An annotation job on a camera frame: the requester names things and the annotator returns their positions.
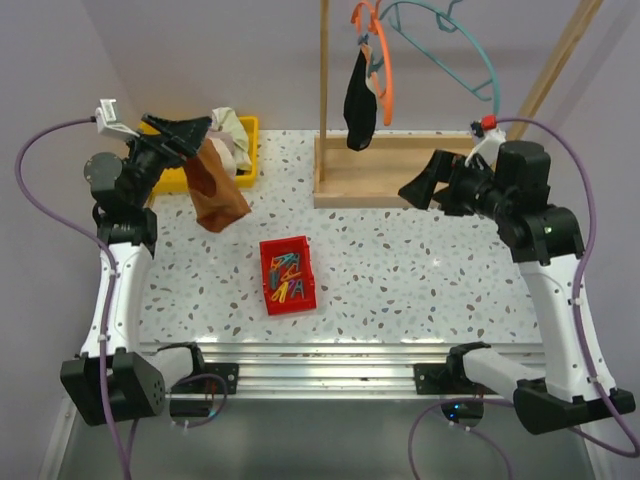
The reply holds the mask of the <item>yellow clothespin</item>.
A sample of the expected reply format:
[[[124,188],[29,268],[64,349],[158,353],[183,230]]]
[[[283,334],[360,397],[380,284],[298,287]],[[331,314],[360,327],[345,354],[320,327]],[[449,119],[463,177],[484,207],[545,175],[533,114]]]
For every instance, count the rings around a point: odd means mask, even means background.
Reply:
[[[273,302],[284,303],[287,297],[288,284],[282,283],[271,295]]]

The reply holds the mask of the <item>black underwear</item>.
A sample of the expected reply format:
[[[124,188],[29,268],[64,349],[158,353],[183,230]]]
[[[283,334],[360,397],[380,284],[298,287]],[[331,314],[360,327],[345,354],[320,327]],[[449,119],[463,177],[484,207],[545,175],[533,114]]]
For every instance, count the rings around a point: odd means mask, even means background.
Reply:
[[[377,119],[377,96],[368,80],[370,47],[359,46],[343,103],[343,118],[347,127],[347,147],[353,151],[366,149],[373,138]]]

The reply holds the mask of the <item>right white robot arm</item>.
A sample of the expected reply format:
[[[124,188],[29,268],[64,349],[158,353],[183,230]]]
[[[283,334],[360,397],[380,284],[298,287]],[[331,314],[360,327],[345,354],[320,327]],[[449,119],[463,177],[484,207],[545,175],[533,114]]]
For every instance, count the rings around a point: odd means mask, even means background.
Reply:
[[[579,223],[569,209],[549,203],[550,166],[544,147],[530,141],[502,143],[493,166],[481,154],[466,161],[437,150],[398,191],[420,210],[436,203],[448,216],[477,214],[495,222],[533,302],[546,368],[528,368],[474,342],[450,349],[445,379],[454,391],[482,385],[511,401],[533,435],[636,408],[633,394],[616,385],[602,359],[577,271],[585,257]]]

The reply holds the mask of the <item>brown orange underwear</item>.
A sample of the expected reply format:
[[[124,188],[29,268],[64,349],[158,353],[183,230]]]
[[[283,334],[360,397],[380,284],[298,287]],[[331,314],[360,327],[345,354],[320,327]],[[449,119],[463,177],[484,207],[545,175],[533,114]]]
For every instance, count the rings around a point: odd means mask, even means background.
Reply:
[[[205,230],[221,233],[251,212],[234,180],[223,168],[214,143],[206,139],[183,167],[196,221]]]

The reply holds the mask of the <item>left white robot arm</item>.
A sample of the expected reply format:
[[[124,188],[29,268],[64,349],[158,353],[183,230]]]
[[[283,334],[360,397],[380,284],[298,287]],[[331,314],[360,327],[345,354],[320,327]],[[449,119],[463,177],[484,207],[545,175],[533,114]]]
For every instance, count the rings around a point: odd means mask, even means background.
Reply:
[[[158,237],[157,217],[148,200],[165,170],[184,166],[199,152],[211,120],[172,121],[151,115],[142,120],[154,131],[124,130],[125,158],[100,152],[84,167],[95,201],[101,278],[90,331],[76,358],[62,364],[60,378],[90,426],[156,416],[173,384],[193,393],[208,379],[193,342],[142,355],[139,320]]]

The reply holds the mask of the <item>teal plastic hanger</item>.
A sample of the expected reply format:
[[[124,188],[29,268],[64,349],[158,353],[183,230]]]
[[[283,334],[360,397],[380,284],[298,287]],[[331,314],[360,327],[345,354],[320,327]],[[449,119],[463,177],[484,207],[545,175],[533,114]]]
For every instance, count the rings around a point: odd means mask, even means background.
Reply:
[[[393,31],[400,35],[411,46],[416,48],[423,56],[437,65],[477,100],[490,103],[491,113],[498,115],[502,106],[502,95],[495,67],[486,50],[480,45],[476,37],[454,18],[453,12],[458,4],[461,4],[461,1],[449,1],[446,9],[443,10],[427,1],[392,1],[389,5],[383,7],[378,12],[378,19],[381,21],[387,19],[387,23]],[[439,31],[447,34],[460,34],[463,36],[484,65],[488,74],[487,79],[476,85],[470,84],[454,69],[447,65],[433,50],[426,48],[415,36],[409,34],[402,26],[401,8],[405,5],[417,7],[430,12],[435,18],[435,23]]]

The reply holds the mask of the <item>orange plastic hanger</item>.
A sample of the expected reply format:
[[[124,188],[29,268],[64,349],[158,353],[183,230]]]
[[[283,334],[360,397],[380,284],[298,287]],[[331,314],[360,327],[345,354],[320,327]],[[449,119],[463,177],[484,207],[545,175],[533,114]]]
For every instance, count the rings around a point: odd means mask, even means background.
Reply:
[[[365,57],[365,84],[375,95],[383,114],[383,125],[392,123],[394,80],[391,53],[381,23],[380,1],[359,1],[351,14],[351,24],[358,35],[358,45]]]

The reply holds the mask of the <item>dark teal clothespin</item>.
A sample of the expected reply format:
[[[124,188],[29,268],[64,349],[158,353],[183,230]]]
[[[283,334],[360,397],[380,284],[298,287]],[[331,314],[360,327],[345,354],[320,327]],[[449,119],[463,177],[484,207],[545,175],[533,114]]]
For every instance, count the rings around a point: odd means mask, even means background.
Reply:
[[[280,283],[280,269],[271,268],[269,270],[269,287],[271,290],[276,290]]]

